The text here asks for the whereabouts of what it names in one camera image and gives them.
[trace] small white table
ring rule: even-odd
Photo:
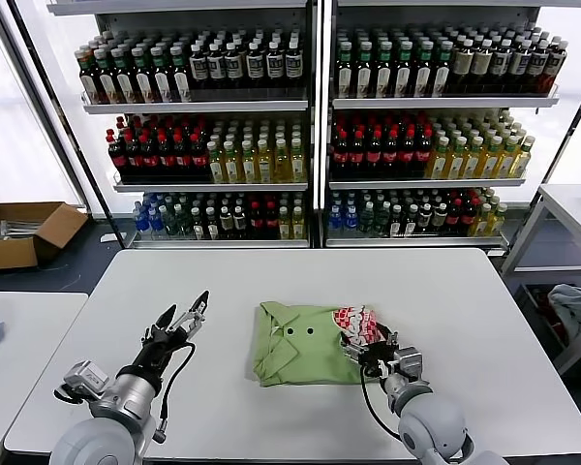
[[[581,274],[581,265],[577,266],[518,266],[542,222],[551,213],[575,237],[581,245],[581,184],[542,184],[538,191],[542,195],[532,215],[516,238],[514,247],[502,265],[502,277],[534,276],[539,273],[552,275]],[[581,358],[581,333],[570,341],[568,346],[555,358],[553,364],[560,374]]]
[[[192,361],[169,397],[168,439],[151,460],[412,459],[366,409],[359,386],[260,387],[252,373],[255,308],[375,307],[424,354],[424,378],[463,407],[480,444],[506,456],[581,452],[581,414],[498,273],[477,249],[151,250],[116,255],[5,439],[7,450],[50,453],[90,418],[53,398],[72,365],[92,359],[113,376],[144,329],[174,302],[210,291]],[[182,362],[175,356],[166,378]],[[372,403],[392,427],[379,386]],[[160,399],[153,405],[159,415]]]
[[[0,293],[0,450],[87,298],[86,294]]]

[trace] shelf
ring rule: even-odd
[[[135,240],[135,249],[307,249],[308,240]]]
[[[557,86],[546,97],[440,97],[401,99],[333,99],[335,109],[503,109],[553,107],[560,97]]]
[[[567,7],[581,8],[581,0],[338,0],[339,7]]]
[[[327,247],[477,247],[488,249],[506,247],[507,241],[503,236],[495,237],[395,237],[386,239],[373,238],[340,238],[327,239]]]
[[[253,102],[84,105],[84,111],[89,114],[212,113],[221,111],[301,111],[307,107],[307,100],[261,100]]]
[[[62,0],[47,4],[56,16],[110,15],[120,13],[179,12],[196,10],[240,10],[303,8],[301,0]]]
[[[306,191],[307,182],[284,184],[123,184],[114,185],[116,192],[269,192]]]
[[[520,186],[521,179],[415,179],[410,181],[329,181],[331,190],[349,189],[417,189],[417,188],[454,188],[454,187],[504,187]]]

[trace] open cardboard box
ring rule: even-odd
[[[0,203],[0,220],[43,222],[32,237],[0,239],[0,269],[52,260],[87,219],[87,215],[61,201]]]

